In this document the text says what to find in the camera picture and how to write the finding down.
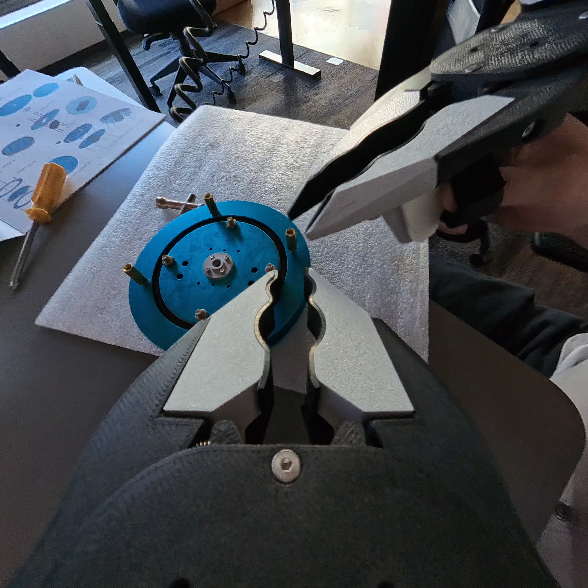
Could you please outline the blue round base plate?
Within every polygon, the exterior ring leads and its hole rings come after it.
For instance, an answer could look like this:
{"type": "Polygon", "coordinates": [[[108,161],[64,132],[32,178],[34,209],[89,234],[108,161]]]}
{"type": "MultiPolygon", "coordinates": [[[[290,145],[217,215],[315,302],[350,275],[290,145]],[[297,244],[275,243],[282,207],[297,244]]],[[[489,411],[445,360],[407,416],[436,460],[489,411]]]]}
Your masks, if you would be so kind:
{"type": "Polygon", "coordinates": [[[296,224],[260,203],[221,201],[217,207],[220,217],[212,217],[204,205],[170,221],[134,264],[149,284],[130,280],[130,310],[142,333],[161,349],[169,349],[198,322],[197,311],[212,315],[263,276],[269,263],[283,283],[270,346],[286,336],[305,307],[304,275],[311,256],[296,224]],[[297,232],[295,253],[286,246],[289,227],[297,232]]]}

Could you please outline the metal socket wrench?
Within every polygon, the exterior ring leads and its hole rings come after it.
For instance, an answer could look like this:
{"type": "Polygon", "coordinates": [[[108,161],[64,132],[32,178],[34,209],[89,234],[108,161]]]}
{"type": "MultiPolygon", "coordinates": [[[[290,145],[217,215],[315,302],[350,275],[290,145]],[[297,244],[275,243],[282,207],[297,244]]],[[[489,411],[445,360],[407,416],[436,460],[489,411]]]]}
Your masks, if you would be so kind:
{"type": "Polygon", "coordinates": [[[190,210],[200,208],[205,204],[196,202],[196,195],[189,193],[185,201],[174,201],[163,196],[158,196],[155,199],[155,205],[159,209],[177,210],[182,215],[190,210]]]}

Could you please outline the printed instruction manual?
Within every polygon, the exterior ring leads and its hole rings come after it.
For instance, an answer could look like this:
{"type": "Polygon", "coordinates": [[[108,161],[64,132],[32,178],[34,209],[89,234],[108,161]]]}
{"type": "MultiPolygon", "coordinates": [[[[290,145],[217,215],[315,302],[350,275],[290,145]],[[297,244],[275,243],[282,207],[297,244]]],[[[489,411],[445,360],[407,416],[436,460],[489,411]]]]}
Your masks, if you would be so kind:
{"type": "Polygon", "coordinates": [[[25,70],[1,84],[1,240],[24,236],[25,210],[47,163],[66,171],[60,202],[164,121],[59,77],[25,70]]]}

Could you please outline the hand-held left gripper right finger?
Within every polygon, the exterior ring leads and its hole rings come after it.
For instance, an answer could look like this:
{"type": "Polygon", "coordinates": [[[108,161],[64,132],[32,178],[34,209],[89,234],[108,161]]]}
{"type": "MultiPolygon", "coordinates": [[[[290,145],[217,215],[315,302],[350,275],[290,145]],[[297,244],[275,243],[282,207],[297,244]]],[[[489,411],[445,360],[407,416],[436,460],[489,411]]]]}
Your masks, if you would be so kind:
{"type": "Polygon", "coordinates": [[[330,445],[346,423],[362,434],[377,420],[406,420],[415,408],[370,314],[305,269],[302,416],[312,445],[330,445]]]}

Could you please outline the dark grey desk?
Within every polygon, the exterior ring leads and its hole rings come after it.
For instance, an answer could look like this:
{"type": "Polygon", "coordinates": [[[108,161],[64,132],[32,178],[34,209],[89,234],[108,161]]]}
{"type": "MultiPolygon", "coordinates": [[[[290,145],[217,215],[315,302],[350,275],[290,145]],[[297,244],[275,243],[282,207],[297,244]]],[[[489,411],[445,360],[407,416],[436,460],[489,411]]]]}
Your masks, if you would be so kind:
{"type": "MultiPolygon", "coordinates": [[[[63,206],[18,292],[7,283],[19,244],[1,244],[1,587],[46,531],[95,428],[155,360],[34,320],[172,132],[159,125],[63,206]]],[[[429,311],[430,366],[480,428],[536,540],[584,449],[576,406],[439,305],[429,311]]]]}

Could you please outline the black desk column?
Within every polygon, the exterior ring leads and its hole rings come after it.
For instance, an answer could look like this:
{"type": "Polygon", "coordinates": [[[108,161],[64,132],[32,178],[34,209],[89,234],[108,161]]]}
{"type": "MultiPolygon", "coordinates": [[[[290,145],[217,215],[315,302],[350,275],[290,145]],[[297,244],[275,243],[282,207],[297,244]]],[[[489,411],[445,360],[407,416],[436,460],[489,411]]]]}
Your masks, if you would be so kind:
{"type": "Polygon", "coordinates": [[[449,1],[392,1],[374,100],[429,65],[449,1]]]}

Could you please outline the person's right hand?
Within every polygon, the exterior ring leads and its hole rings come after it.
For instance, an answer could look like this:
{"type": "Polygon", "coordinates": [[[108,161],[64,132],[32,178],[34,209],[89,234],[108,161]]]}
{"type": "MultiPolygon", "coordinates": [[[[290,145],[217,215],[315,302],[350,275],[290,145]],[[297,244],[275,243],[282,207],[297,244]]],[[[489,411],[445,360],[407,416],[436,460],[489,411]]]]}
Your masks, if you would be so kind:
{"type": "Polygon", "coordinates": [[[506,181],[492,221],[517,231],[551,232],[587,246],[587,127],[574,116],[500,158],[506,181]]]}

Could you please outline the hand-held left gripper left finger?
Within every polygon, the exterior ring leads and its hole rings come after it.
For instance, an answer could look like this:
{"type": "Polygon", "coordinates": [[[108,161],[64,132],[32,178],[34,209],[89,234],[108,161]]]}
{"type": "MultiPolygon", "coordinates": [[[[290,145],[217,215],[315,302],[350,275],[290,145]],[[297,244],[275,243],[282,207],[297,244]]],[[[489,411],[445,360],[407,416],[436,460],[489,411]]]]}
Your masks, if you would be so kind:
{"type": "Polygon", "coordinates": [[[275,328],[279,272],[272,269],[206,321],[164,412],[213,424],[230,420],[241,440],[261,415],[258,392],[270,374],[267,338],[275,328]]]}

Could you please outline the black metal desk leg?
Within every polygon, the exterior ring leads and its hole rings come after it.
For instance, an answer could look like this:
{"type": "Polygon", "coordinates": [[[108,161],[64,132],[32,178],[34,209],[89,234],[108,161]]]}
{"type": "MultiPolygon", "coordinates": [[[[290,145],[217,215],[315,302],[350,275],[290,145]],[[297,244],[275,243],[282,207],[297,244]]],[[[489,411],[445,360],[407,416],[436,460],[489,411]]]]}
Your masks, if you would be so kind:
{"type": "Polygon", "coordinates": [[[319,69],[295,60],[293,52],[290,2],[272,1],[272,5],[276,10],[281,53],[278,54],[269,50],[264,50],[259,54],[259,59],[283,66],[284,68],[293,70],[312,80],[320,79],[321,71],[319,69]]]}
{"type": "Polygon", "coordinates": [[[116,24],[112,20],[109,12],[102,1],[85,1],[88,6],[96,25],[102,32],[111,52],[116,57],[119,65],[125,73],[128,81],[139,97],[141,104],[153,112],[159,113],[159,107],[151,94],[143,76],[140,73],[134,59],[119,32],[116,24]]]}

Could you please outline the white foam sheet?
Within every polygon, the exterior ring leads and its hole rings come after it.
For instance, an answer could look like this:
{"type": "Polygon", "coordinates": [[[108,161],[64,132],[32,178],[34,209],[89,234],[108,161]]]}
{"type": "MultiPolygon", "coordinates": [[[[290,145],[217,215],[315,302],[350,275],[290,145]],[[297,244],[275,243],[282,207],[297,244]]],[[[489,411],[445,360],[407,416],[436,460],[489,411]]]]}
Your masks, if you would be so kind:
{"type": "MultiPolygon", "coordinates": [[[[77,262],[35,323],[153,355],[131,317],[129,278],[172,212],[156,196],[211,193],[217,202],[261,203],[285,213],[307,178],[348,132],[302,121],[199,107],[154,156],[129,196],[77,262]]],[[[309,242],[312,267],[428,360],[429,251],[400,244],[382,219],[309,242]]]]}

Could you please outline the black chair base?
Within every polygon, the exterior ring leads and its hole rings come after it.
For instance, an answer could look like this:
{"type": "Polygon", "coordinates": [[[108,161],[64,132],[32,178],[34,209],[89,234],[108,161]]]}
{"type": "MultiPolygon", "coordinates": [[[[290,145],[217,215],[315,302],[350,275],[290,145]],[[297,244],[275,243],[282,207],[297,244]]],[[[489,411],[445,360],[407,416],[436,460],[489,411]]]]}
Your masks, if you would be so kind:
{"type": "Polygon", "coordinates": [[[201,74],[221,87],[213,95],[227,94],[229,103],[236,104],[230,84],[233,77],[224,80],[210,69],[211,63],[237,63],[237,71],[246,72],[243,60],[246,56],[224,55],[204,50],[199,38],[209,38],[217,26],[212,15],[219,1],[117,1],[117,8],[127,30],[143,36],[143,48],[148,50],[157,40],[172,39],[179,42],[182,57],[178,65],[171,62],[165,69],[151,77],[151,92],[160,95],[156,81],[171,73],[176,77],[167,104],[172,108],[176,96],[194,109],[196,106],[186,92],[198,93],[203,89],[201,74]]]}

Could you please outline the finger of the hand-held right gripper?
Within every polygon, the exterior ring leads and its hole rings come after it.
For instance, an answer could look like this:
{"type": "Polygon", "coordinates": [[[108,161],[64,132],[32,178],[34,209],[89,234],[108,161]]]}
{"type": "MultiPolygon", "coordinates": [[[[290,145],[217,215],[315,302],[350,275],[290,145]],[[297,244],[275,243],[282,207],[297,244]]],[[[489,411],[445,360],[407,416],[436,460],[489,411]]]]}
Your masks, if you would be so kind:
{"type": "Polygon", "coordinates": [[[306,236],[320,239],[383,217],[398,241],[429,239],[442,213],[433,194],[437,155],[512,100],[484,95],[444,107],[407,144],[379,156],[358,177],[339,185],[307,227],[306,236]]]}
{"type": "Polygon", "coordinates": [[[430,114],[431,102],[423,95],[420,90],[389,91],[377,100],[311,173],[291,202],[288,217],[300,217],[379,155],[413,138],[430,114]]]}

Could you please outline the person's dark trousers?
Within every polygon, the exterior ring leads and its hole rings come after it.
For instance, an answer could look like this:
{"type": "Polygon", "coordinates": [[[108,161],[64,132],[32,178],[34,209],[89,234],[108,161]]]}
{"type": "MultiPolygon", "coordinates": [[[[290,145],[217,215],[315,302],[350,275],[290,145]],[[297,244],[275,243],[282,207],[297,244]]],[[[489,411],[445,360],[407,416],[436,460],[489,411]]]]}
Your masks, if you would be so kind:
{"type": "Polygon", "coordinates": [[[429,262],[432,301],[551,377],[565,342],[587,334],[587,321],[536,302],[533,290],[486,276],[443,257],[429,262]]]}

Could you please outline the yellow handled screwdriver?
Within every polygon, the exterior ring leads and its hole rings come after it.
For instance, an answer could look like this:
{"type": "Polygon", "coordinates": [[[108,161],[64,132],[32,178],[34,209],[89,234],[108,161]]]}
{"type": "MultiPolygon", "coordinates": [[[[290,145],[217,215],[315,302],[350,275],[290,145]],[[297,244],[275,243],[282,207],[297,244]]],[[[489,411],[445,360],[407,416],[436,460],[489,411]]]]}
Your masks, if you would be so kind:
{"type": "Polygon", "coordinates": [[[25,210],[32,225],[26,234],[11,274],[9,282],[11,290],[16,290],[19,285],[19,279],[31,252],[38,228],[41,224],[48,224],[52,220],[51,215],[59,206],[66,177],[65,169],[56,163],[47,163],[42,168],[40,178],[33,191],[31,206],[25,210]]]}

